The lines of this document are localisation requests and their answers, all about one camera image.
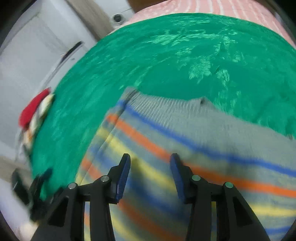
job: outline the metal screw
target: metal screw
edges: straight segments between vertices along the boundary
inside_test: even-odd
[[[109,177],[108,176],[102,176],[101,181],[102,182],[107,182],[107,181],[109,181]]]
[[[230,183],[230,182],[226,182],[226,183],[225,183],[225,186],[226,186],[227,188],[233,188],[233,184]]]
[[[192,180],[199,181],[200,180],[200,176],[199,175],[193,175],[192,176]]]
[[[74,189],[76,187],[76,183],[70,183],[69,185],[68,185],[68,188],[69,189]]]

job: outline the blue stripe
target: blue stripe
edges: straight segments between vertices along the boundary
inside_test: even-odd
[[[95,161],[99,162],[102,165],[102,168],[106,170],[109,170],[115,163],[113,160],[106,157],[106,155],[102,151],[99,151],[97,153]],[[139,198],[149,203],[151,206],[154,206],[157,209],[172,215],[172,218],[188,223],[190,213],[182,212],[182,210],[186,210],[186,208],[181,202],[179,207],[181,207],[182,210],[179,210],[177,207],[170,207],[166,202],[162,202],[155,196],[149,195],[148,192],[145,191],[143,186],[140,185],[139,181],[131,177],[128,177],[126,181],[126,186],[131,187],[133,192],[136,193]]]
[[[90,210],[90,203],[89,202],[85,202],[85,209],[84,210],[85,210],[85,212],[89,213],[89,210]],[[115,236],[116,241],[125,241],[124,238],[121,237],[121,235],[116,232],[116,230],[113,230],[113,231],[114,231],[114,236]],[[90,226],[84,225],[84,232],[87,232],[90,236],[91,235]]]
[[[108,158],[103,150],[99,150],[97,154],[95,155],[94,162],[97,162],[101,165],[102,169],[105,169],[108,171],[113,165],[116,164],[116,162],[110,158]],[[161,210],[164,213],[167,213],[169,215],[172,215],[172,218],[175,218],[177,220],[180,220],[182,222],[188,223],[190,213],[184,212],[186,209],[178,209],[178,208],[171,208],[167,203],[162,202],[161,200],[157,199],[153,195],[149,195],[147,192],[145,192],[145,189],[140,185],[140,183],[134,179],[129,177],[126,182],[127,186],[130,186],[134,193],[137,194],[139,199],[142,199],[144,202],[149,203],[149,205],[154,206],[155,208]],[[265,228],[266,233],[270,235],[275,234],[285,234],[290,229],[290,226],[284,226],[279,228]]]
[[[292,169],[289,169],[289,168],[286,168],[286,167],[283,167],[283,166],[280,166],[277,164],[268,163],[262,159],[241,158],[241,157],[234,156],[232,154],[222,154],[217,151],[213,151],[208,148],[199,146],[199,145],[195,144],[192,140],[190,140],[184,136],[178,135],[178,134],[174,133],[173,131],[171,131],[167,128],[164,128],[163,126],[161,126],[151,120],[148,120],[146,117],[140,115],[138,112],[133,110],[133,108],[131,106],[124,103],[123,101],[119,100],[117,102],[117,105],[122,106],[133,117],[139,119],[141,122],[149,125],[150,127],[154,128],[155,130],[159,131],[161,134],[174,139],[175,141],[187,146],[189,149],[191,149],[195,152],[201,152],[201,153],[207,155],[212,160],[225,159],[230,163],[241,164],[241,165],[255,165],[255,166],[263,167],[263,168],[266,168],[266,169],[269,169],[272,171],[276,171],[276,172],[279,172],[282,174],[286,174],[291,177],[296,177],[296,170],[292,170]]]
[[[268,235],[274,235],[274,234],[279,234],[279,233],[286,234],[289,229],[290,229],[290,226],[285,226],[285,227],[280,227],[280,228],[267,228],[267,229],[265,229],[265,231]]]

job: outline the black object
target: black object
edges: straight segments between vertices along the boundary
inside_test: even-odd
[[[48,207],[52,204],[55,197],[59,196],[63,190],[62,188],[59,188],[53,196],[45,201],[40,199],[41,188],[44,182],[47,181],[51,175],[52,169],[47,169],[42,175],[37,175],[30,188],[27,189],[22,182],[18,169],[12,173],[12,190],[28,208],[30,212],[30,219],[34,222],[45,216]]]
[[[116,22],[116,23],[120,23],[121,20],[122,20],[122,15],[121,14],[115,14],[113,16],[113,20]]]
[[[280,23],[287,31],[293,42],[296,44],[296,15],[295,2],[291,0],[256,0],[269,12],[280,18]]]
[[[0,2],[0,46],[19,17],[36,0],[2,0]]]
[[[83,42],[77,42],[72,48],[70,48],[67,53],[64,54],[59,64],[61,64],[66,58],[68,58],[78,47],[82,46]]]
[[[118,166],[91,184],[70,183],[50,206],[31,241],[83,241],[84,205],[90,202],[90,236],[95,241],[114,241],[109,204],[117,204],[131,167],[124,154]]]
[[[183,165],[178,154],[171,155],[170,168],[177,193],[192,204],[186,241],[210,241],[211,202],[217,207],[217,241],[270,241],[265,229],[235,186],[208,183]],[[296,240],[296,221],[282,241]]]

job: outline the striped towel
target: striped towel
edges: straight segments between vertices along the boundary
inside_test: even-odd
[[[110,205],[116,240],[181,241],[191,207],[178,199],[169,168],[171,153],[178,153],[207,181],[232,182],[271,240],[280,240],[296,218],[295,145],[217,110],[206,98],[167,99],[127,88],[94,136],[76,182],[93,182],[129,153],[123,199]],[[85,240],[90,240],[89,204]]]

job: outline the yellow stripe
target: yellow stripe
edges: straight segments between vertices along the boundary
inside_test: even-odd
[[[125,226],[119,219],[111,212],[112,225],[114,230],[125,240],[129,241],[143,241],[139,236],[133,233],[127,226]]]
[[[92,181],[87,181],[87,179],[86,178],[84,178],[83,180],[82,180],[82,182],[80,183],[80,185],[86,185],[86,184],[89,184],[89,183],[92,183]]]
[[[84,230],[84,241],[91,241],[91,233],[90,230]]]
[[[124,153],[128,153],[131,156],[132,169],[135,168],[137,171],[141,173],[141,175],[150,179],[152,182],[155,182],[163,189],[167,189],[170,192],[177,194],[173,178],[164,175],[162,172],[148,165],[143,159],[139,158],[135,153],[128,149],[118,138],[110,134],[103,127],[101,127],[97,131],[97,135],[105,139],[105,141],[109,144],[108,147],[110,147],[113,150],[113,152],[117,153],[119,157],[122,157]]]
[[[110,134],[105,128],[101,127],[98,129],[96,135],[99,135],[101,138],[109,144],[109,147],[113,149],[114,152],[121,157],[124,153],[129,153],[133,162],[133,167],[136,166],[141,174],[146,178],[155,182],[157,185],[162,186],[164,189],[168,189],[171,192],[176,193],[176,187],[172,178],[167,177],[163,173],[159,172],[155,168],[148,165],[143,159],[139,158],[131,150],[129,150],[118,138]],[[77,174],[76,182],[79,184],[87,184],[85,178],[83,179],[81,174]],[[270,216],[270,217],[295,217],[296,210],[284,209],[271,205],[258,205],[250,204],[250,207],[257,216]]]
[[[79,172],[77,172],[75,182],[76,182],[78,185],[81,185],[82,181],[83,181],[83,177],[82,177],[82,175],[81,175]]]
[[[256,216],[271,216],[271,217],[295,217],[296,210],[284,209],[276,206],[261,206],[257,204],[250,204],[250,207]]]

